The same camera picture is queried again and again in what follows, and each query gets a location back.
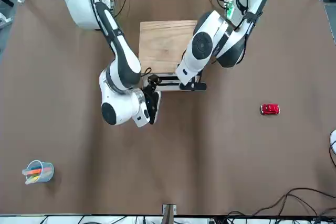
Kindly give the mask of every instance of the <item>white object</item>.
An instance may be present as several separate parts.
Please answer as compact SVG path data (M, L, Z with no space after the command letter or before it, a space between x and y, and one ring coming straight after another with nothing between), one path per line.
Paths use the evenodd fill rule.
M99 76L101 112L105 121L118 125L133 118L138 127L149 123L151 113L147 109L146 96L142 90L134 88L140 81L141 65L110 12L111 0L65 2L76 25L84 29L101 29L114 52L115 60ZM161 93L156 93L159 105Z
M332 148L332 151L336 154L336 130L334 130L330 134L330 146Z
M197 31L176 69L176 75L184 85L206 66L211 56L216 57L222 67L226 68L233 67L242 60L247 37L258 15L261 14L266 0L234 0L233 2L235 6L230 21L234 26L226 23L216 11L198 21ZM195 48L199 33L207 34L211 40L211 52L204 57L197 55L199 50Z
M197 25L201 25L200 28L189 42L182 61L175 71L184 85L187 85L209 62L217 45L216 35L218 31L221 31L223 27L224 33L228 27L228 24L217 11L213 11L202 24L200 22L197 23Z

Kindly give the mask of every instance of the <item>brown table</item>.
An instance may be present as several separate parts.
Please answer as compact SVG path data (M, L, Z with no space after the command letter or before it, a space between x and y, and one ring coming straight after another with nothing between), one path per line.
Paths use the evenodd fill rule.
M209 0L130 0L119 22L137 52L141 21L195 20L211 9ZM172 203L181 215L252 214L293 187L336 194L336 56L320 1L269 0L244 61L207 68L206 92L165 93L155 126L103 122L98 76L112 58L63 1L18 8L1 64L0 213L149 215ZM280 114L261 116L266 102ZM52 182L24 184L20 171L33 159L54 164ZM317 211L335 203L297 195ZM284 214L306 211L289 199Z

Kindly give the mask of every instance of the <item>black clamp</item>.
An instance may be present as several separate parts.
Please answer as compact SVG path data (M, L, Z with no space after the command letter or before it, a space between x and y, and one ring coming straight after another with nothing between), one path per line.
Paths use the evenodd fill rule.
M161 83L161 79L157 75L152 74L147 78L147 81L148 85L142 89L142 92L146 99L147 111L150 117L149 123L154 124L159 103L159 94L155 90L158 84Z
M196 76L199 77L198 82L196 82L196 78L193 77L190 82L187 83L187 85L183 85L180 83L180 89L184 91L205 91L206 90L206 84L204 82L201 82L202 79L202 71L199 72Z
M248 23L252 22L255 24L261 15L262 15L262 12L260 12L259 14L247 12L244 14L243 19L246 19Z

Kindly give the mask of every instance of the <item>toy car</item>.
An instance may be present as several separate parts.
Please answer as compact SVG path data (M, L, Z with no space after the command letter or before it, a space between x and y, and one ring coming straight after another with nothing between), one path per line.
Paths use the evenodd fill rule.
M263 104L260 106L260 111L263 115L277 115L280 112L280 108L277 104Z

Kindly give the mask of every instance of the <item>plastic cup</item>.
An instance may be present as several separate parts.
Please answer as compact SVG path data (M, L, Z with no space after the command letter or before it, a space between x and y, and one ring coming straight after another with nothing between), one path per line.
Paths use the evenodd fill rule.
M38 182L48 182L54 175L54 166L52 163L34 160L27 166L27 170L32 169L41 169L41 171L38 174L26 175L26 185Z

